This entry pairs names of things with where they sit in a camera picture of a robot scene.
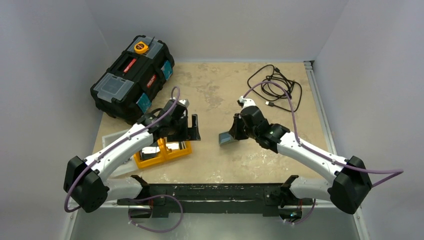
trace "white wall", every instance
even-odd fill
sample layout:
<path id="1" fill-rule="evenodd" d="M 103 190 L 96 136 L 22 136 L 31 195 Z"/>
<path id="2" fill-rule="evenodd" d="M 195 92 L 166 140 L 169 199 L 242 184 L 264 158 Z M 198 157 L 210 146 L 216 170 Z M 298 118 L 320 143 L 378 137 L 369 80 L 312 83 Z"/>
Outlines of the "white wall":
<path id="1" fill-rule="evenodd" d="M 156 36 L 180 61 L 314 59 L 348 0 L 86 0 L 112 54 Z"/>
<path id="2" fill-rule="evenodd" d="M 420 0 L 350 0 L 313 65 L 338 153 L 405 170 L 363 203 L 375 240 L 424 236 L 423 12 Z"/>
<path id="3" fill-rule="evenodd" d="M 66 164 L 93 150 L 90 86 L 111 61 L 84 1 L 1 1 L 1 239 L 59 239 Z"/>

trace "black cable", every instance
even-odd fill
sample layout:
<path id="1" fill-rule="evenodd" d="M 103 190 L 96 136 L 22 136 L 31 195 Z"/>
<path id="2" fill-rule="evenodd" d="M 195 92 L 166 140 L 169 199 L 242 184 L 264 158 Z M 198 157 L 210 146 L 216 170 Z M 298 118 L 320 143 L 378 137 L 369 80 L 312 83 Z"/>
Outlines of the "black cable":
<path id="1" fill-rule="evenodd" d="M 147 47 L 150 47 L 150 44 L 153 43 L 153 39 L 155 39 L 155 36 L 150 40 L 149 44 L 147 45 Z"/>
<path id="2" fill-rule="evenodd" d="M 272 67 L 272 74 L 271 75 L 267 75 L 267 76 L 265 76 L 265 79 L 264 80 L 262 80 L 262 82 L 267 82 L 267 81 L 270 81 L 270 82 L 272 82 L 272 81 L 274 81 L 274 82 L 280 82 L 280 83 L 282 83 L 282 85 L 283 85 L 283 88 L 284 88 L 284 86 L 286 87 L 286 91 L 287 91 L 287 94 L 288 94 L 288 97 L 290 98 L 290 99 L 292 99 L 292 92 L 293 92 L 293 89 L 295 88 L 295 85 L 298 85 L 299 86 L 299 88 L 300 88 L 300 96 L 299 96 L 299 100 L 298 100 L 298 102 L 297 102 L 297 106 L 296 106 L 296 108 L 294 109 L 294 112 L 296 112 L 298 109 L 299 109 L 299 106 L 301 105 L 301 100 L 302 100 L 302 86 L 300 85 L 300 83 L 298 83 L 297 81 L 293 81 L 293 80 L 289 80 L 289 79 L 287 79 L 281 72 L 280 72 L 280 69 L 278 69 L 278 67 L 275 67 L 274 65 L 272 65 L 272 64 L 268 64 L 268 65 L 265 65 L 265 66 L 263 66 L 263 67 L 261 67 L 261 68 L 259 68 L 259 70 L 258 71 L 256 71 L 252 76 L 250 76 L 248 79 L 247 79 L 247 86 L 249 86 L 249 88 L 252 88 L 252 86 L 251 86 L 251 84 L 250 84 L 250 80 L 254 77 L 254 76 L 256 76 L 260 71 L 262 71 L 264 68 L 266 68 L 266 67 Z M 257 92 L 257 91 L 255 91 L 255 90 L 253 90 L 253 92 L 255 92 L 257 95 L 259 95 L 259 97 L 261 97 L 261 98 L 263 98 L 263 99 L 265 99 L 267 102 L 266 102 L 266 104 L 268 105 L 268 106 L 271 106 L 271 107 L 277 107 L 277 108 L 279 108 L 279 109 L 282 109 L 282 110 L 284 110 L 284 111 L 287 111 L 287 112 L 291 112 L 291 110 L 289 109 L 289 108 L 284 108 L 284 107 L 282 107 L 282 106 L 278 106 L 278 105 L 275 105 L 275 101 L 277 101 L 277 100 L 280 100 L 280 99 L 287 99 L 287 96 L 284 94 L 284 93 L 282 93 L 282 94 L 280 94 L 280 93 L 276 93 L 276 92 L 274 92 L 271 88 L 270 88 L 270 84 L 269 83 L 265 83 L 265 84 L 262 84 L 261 86 L 260 86 L 260 89 L 262 89 L 262 92 L 265 94 L 265 95 L 267 95 L 267 96 L 270 96 L 270 97 L 273 97 L 274 99 L 268 99 L 268 98 L 266 98 L 266 97 L 264 97 L 263 95 L 261 95 L 259 92 Z"/>
<path id="3" fill-rule="evenodd" d="M 156 109 L 153 109 L 150 113 L 155 114 L 155 113 L 159 112 L 160 110 L 162 110 L 162 108 L 156 108 Z"/>

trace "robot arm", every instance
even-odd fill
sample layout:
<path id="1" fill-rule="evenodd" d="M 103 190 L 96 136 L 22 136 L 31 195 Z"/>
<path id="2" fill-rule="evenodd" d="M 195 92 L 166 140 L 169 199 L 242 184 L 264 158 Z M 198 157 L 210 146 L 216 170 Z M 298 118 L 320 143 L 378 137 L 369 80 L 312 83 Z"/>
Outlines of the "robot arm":
<path id="1" fill-rule="evenodd" d="M 372 188 L 371 180 L 367 173 L 357 172 L 334 162 L 365 169 L 361 159 L 353 156 L 347 160 L 345 157 L 333 155 L 299 138 L 301 145 L 294 132 L 280 124 L 268 123 L 252 99 L 240 97 L 237 102 L 242 110 L 234 115 L 234 122 L 229 131 L 234 139 L 252 138 L 262 148 L 299 161 L 324 178 L 306 179 L 291 176 L 284 187 L 289 188 L 292 198 L 331 201 L 345 213 L 356 212 Z"/>
<path id="2" fill-rule="evenodd" d="M 67 193 L 71 191 L 70 196 L 82 209 L 90 213 L 106 201 L 136 198 L 146 185 L 145 181 L 138 176 L 124 179 L 109 179 L 109 176 L 133 154 L 159 138 L 167 137 L 169 142 L 200 140 L 196 114 L 191 116 L 192 127 L 188 127 L 189 101 L 180 100 L 171 109 L 175 101 L 170 99 L 157 116 L 153 113 L 144 114 L 128 132 L 99 152 L 84 159 L 75 156 L 69 160 L 63 189 Z M 85 169 L 86 173 L 71 189 Z"/>

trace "toolbox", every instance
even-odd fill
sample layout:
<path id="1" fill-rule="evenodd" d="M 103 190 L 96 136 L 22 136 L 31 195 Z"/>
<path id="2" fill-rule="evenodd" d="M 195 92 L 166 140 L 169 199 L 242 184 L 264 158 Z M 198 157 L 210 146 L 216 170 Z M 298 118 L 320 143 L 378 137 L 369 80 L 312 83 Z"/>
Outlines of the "toolbox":
<path id="1" fill-rule="evenodd" d="M 173 73 L 168 46 L 139 35 L 90 88 L 95 106 L 113 118 L 133 125 Z"/>

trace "table surface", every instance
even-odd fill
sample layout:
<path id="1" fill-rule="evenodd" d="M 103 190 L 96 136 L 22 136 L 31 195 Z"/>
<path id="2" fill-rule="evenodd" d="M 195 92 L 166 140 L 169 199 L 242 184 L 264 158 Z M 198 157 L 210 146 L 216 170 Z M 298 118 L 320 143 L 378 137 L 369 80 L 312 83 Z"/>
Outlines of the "table surface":
<path id="1" fill-rule="evenodd" d="M 131 174 L 143 177 L 148 183 L 282 183 L 290 175 L 321 178 L 316 172 L 290 157 L 261 148 L 254 140 L 219 145 L 218 134 L 228 131 L 234 113 L 241 108 L 237 99 L 249 89 L 247 79 L 265 63 L 176 63 L 173 75 L 153 100 L 151 109 L 161 108 L 168 101 L 173 86 L 179 86 L 182 99 L 188 99 L 189 114 L 198 115 L 201 141 L 192 141 L 193 153 L 173 161 L 140 169 Z M 295 113 L 299 136 L 322 149 L 328 149 L 308 77 L 302 62 L 274 63 L 283 75 L 302 85 L 303 94 Z M 260 82 L 272 68 L 266 68 L 251 84 Z M 300 90 L 295 86 L 292 98 L 298 104 Z M 270 123 L 293 129 L 289 112 L 265 105 L 254 92 L 248 95 Z M 281 99 L 279 106 L 289 108 Z M 103 114 L 93 152 L 102 149 L 102 136 L 127 130 L 124 121 Z"/>

